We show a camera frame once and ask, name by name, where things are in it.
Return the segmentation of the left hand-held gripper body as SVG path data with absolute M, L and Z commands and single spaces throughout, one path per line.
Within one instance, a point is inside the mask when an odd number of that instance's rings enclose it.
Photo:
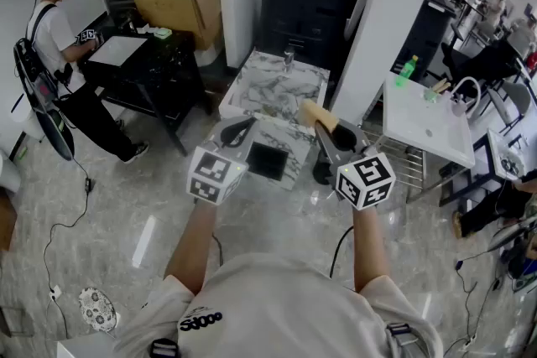
M 248 171 L 248 154 L 248 143 L 231 148 L 206 140 L 194 151 L 186 192 L 198 200 L 220 205 L 238 187 Z

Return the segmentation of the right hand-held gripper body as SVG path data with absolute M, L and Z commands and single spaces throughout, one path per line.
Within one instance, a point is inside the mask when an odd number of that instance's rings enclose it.
M 313 169 L 319 184 L 329 185 L 339 200 L 356 210 L 385 201 L 396 180 L 385 153 L 373 149 L 366 155 L 364 149 L 363 145 L 347 150 L 321 148 Z

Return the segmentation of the yellow sponge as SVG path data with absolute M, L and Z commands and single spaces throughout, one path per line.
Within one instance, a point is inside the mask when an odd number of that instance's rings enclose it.
M 297 121 L 304 127 L 314 127 L 319 122 L 329 132 L 333 132 L 339 123 L 339 118 L 311 99 L 304 99 L 298 110 Z

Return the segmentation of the person's left forearm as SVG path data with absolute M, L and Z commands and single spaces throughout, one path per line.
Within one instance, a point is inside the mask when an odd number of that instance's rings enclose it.
M 199 200 L 165 268 L 164 278 L 175 277 L 194 295 L 201 291 L 215 223 L 216 207 Z

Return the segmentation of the person's right forearm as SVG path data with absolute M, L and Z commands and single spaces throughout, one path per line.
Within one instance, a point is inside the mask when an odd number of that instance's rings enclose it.
M 352 210 L 354 240 L 354 287 L 357 293 L 373 279 L 388 276 L 383 232 L 374 207 Z

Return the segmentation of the metal bar rack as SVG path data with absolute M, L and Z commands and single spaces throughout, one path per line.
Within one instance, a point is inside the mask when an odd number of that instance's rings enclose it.
M 404 186 L 405 197 L 409 198 L 421 192 L 426 180 L 425 152 L 421 149 L 396 141 L 382 135 L 382 127 L 364 123 L 362 130 L 371 144 L 379 152 L 385 153 L 390 162 L 396 182 Z

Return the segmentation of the white sink table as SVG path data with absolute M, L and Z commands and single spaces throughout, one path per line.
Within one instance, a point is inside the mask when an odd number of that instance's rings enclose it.
M 448 95 L 427 101 L 426 87 L 412 80 L 399 86 L 398 78 L 389 73 L 383 84 L 383 135 L 472 168 L 475 158 L 467 114 L 456 115 Z

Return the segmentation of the green plastic bottle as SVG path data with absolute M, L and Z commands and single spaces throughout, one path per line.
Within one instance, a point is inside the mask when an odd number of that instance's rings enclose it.
M 406 85 L 407 81 L 414 73 L 418 60 L 419 57 L 417 55 L 413 55 L 412 58 L 404 64 L 396 78 L 396 86 L 402 87 Z

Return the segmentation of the white arched faucet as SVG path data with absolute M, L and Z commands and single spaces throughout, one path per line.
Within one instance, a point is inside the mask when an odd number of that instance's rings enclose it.
M 460 87 L 466 82 L 471 82 L 477 91 L 477 96 L 470 102 L 464 102 L 461 98 L 461 94 L 457 93 Z M 450 93 L 450 100 L 452 101 L 451 111 L 456 117 L 461 117 L 463 114 L 465 114 L 466 118 L 470 119 L 474 111 L 476 111 L 481 98 L 482 92 L 478 81 L 471 76 L 466 76 L 456 84 L 453 91 Z

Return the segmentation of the black cabinet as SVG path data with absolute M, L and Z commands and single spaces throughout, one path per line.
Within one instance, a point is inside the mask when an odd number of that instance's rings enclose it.
M 456 10 L 449 0 L 424 0 L 392 68 L 398 74 L 408 60 L 418 60 L 410 79 L 419 82 L 428 70 Z

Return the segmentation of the white rectangular basin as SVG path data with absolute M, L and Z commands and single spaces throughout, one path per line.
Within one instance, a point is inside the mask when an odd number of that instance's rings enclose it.
M 146 38 L 112 36 L 88 61 L 120 67 L 147 41 Z

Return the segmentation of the person's white t-shirt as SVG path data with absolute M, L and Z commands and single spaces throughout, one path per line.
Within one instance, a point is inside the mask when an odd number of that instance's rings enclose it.
M 149 358 L 162 338 L 184 358 L 392 358 L 388 326 L 397 323 L 442 358 L 437 331 L 390 277 L 354 292 L 304 262 L 253 253 L 227 262 L 199 293 L 166 277 L 122 327 L 113 358 Z

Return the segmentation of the grey office chair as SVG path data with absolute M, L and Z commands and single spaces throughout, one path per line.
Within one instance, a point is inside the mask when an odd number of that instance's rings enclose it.
M 513 103 L 516 109 L 516 115 L 512 116 L 508 110 L 506 101 L 500 96 L 497 90 L 488 88 L 487 93 L 490 96 L 493 106 L 496 108 L 498 115 L 503 121 L 504 127 L 499 132 L 504 137 L 524 118 L 532 106 L 533 99 L 529 89 L 524 84 L 512 83 L 506 80 L 502 81 L 501 89 L 505 92 L 507 98 Z

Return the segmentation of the patterned round plate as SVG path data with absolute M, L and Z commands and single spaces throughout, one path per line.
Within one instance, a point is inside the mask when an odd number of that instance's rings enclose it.
M 83 320 L 95 331 L 109 333 L 117 327 L 117 312 L 110 299 L 99 289 L 83 288 L 79 298 Z

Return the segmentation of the small brown cardboard box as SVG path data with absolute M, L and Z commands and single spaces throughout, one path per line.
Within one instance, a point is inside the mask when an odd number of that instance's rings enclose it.
M 0 251 L 9 250 L 17 218 L 7 192 L 0 188 Z

